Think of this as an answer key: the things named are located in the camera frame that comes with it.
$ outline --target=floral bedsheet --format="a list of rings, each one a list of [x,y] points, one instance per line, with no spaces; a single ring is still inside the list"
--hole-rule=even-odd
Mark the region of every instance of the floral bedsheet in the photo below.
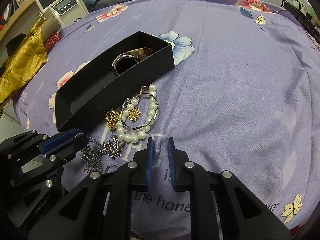
[[[320,199],[320,53],[278,6],[137,0],[93,12],[61,32],[21,93],[16,112],[25,130],[55,134],[55,92],[137,31],[169,42],[176,67],[154,82],[161,108],[147,136],[156,145],[154,174],[150,191],[133,195],[132,230],[146,239],[190,237],[188,193],[170,183],[169,137],[207,170],[232,171],[288,228],[304,223]],[[148,104],[139,108],[146,113]],[[102,122],[90,135],[104,142],[111,132]],[[103,156],[103,170],[130,161],[146,141],[126,144],[116,160]],[[65,165],[67,190],[91,171],[80,159]]]

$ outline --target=white machine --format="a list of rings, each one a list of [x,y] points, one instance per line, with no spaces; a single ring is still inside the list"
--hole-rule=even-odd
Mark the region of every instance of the white machine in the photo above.
[[[89,14],[82,0],[35,0],[44,17],[55,16],[61,27],[72,24],[76,19]]]

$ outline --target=red patterned cushion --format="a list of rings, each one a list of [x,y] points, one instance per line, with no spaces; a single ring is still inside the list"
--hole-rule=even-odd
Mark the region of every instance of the red patterned cushion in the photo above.
[[[61,36],[59,33],[54,32],[44,43],[44,48],[49,53],[52,48],[57,44],[58,41],[61,40]]]

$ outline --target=gold jewelry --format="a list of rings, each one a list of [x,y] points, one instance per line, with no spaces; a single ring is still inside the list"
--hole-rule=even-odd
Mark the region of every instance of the gold jewelry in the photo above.
[[[130,119],[130,121],[136,121],[138,118],[140,118],[140,114],[141,112],[139,108],[134,108],[129,111],[128,118]]]
[[[116,123],[118,122],[119,117],[119,110],[115,111],[113,108],[105,114],[105,119],[107,121],[107,125],[109,126],[110,131],[116,129]]]

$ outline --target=wristwatch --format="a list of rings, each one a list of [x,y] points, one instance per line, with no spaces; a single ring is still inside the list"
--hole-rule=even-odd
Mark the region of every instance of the wristwatch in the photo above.
[[[121,75],[123,72],[136,65],[152,53],[150,48],[140,48],[129,50],[120,54],[112,63],[112,70],[116,76]]]

